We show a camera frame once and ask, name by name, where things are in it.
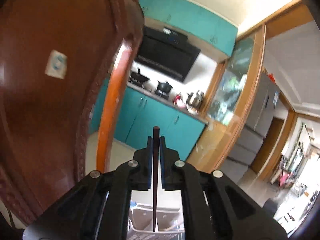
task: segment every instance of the white sticker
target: white sticker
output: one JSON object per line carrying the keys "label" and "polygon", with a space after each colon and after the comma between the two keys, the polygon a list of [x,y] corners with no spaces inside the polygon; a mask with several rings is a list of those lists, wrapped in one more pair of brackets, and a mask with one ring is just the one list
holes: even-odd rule
{"label": "white sticker", "polygon": [[50,53],[45,72],[48,76],[64,79],[67,72],[67,56],[53,50]]}

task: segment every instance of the countertop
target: countertop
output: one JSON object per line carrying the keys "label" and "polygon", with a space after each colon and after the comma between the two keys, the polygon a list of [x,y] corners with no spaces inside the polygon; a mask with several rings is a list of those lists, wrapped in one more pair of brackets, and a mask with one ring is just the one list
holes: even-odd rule
{"label": "countertop", "polygon": [[188,112],[187,109],[179,108],[174,103],[172,103],[172,102],[170,102],[170,101],[168,101],[168,100],[166,100],[164,98],[161,98],[160,96],[157,96],[156,94],[153,94],[153,93],[149,92],[148,90],[145,90],[145,89],[143,89],[141,87],[138,87],[138,86],[136,86],[136,85],[134,85],[134,84],[132,84],[130,82],[127,82],[127,87],[132,88],[132,89],[134,89],[134,90],[146,95],[147,97],[153,98],[154,100],[157,100],[158,102],[160,102],[162,104],[165,104],[165,105],[167,105],[169,107],[172,107],[172,108],[180,111],[183,114],[189,115],[190,117],[192,117],[192,118],[194,118],[194,119],[196,119],[196,120],[198,120],[198,121],[200,121],[200,122],[202,122],[202,123],[204,123],[206,125],[208,124],[208,121],[206,119],[200,117],[199,115],[191,114],[191,113]]}

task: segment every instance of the black range hood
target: black range hood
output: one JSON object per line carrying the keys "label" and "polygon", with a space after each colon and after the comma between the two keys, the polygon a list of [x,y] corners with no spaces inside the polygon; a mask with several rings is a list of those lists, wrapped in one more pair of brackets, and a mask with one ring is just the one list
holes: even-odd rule
{"label": "black range hood", "polygon": [[135,61],[183,82],[201,50],[189,44],[186,35],[165,31],[144,27]]}

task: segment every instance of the cooking pot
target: cooking pot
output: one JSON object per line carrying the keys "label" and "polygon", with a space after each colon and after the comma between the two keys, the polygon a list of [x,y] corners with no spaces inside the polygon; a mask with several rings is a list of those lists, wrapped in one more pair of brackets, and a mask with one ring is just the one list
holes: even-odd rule
{"label": "cooking pot", "polygon": [[145,77],[145,76],[140,74],[140,69],[139,68],[138,68],[138,73],[134,72],[134,71],[131,71],[130,76],[132,78],[134,78],[135,80],[139,81],[141,84],[144,83],[144,82],[147,82],[149,80],[149,78],[147,78],[147,77]]}
{"label": "cooking pot", "polygon": [[199,109],[202,101],[203,101],[203,97],[204,97],[204,93],[203,92],[200,92],[200,90],[198,90],[198,92],[195,94],[195,93],[190,93],[188,94],[188,98],[187,98],[187,105],[189,106],[192,106],[196,109]]}
{"label": "cooking pot", "polygon": [[167,81],[165,83],[161,83],[160,81],[158,81],[157,90],[161,90],[162,92],[169,94],[171,89],[172,86]]}

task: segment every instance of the refrigerator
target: refrigerator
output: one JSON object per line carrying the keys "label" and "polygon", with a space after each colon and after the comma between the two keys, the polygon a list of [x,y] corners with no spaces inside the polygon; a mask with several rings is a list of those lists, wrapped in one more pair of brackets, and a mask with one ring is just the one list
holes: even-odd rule
{"label": "refrigerator", "polygon": [[248,170],[267,136],[279,99],[279,92],[278,86],[263,73],[245,126],[220,167],[220,170],[235,183]]}

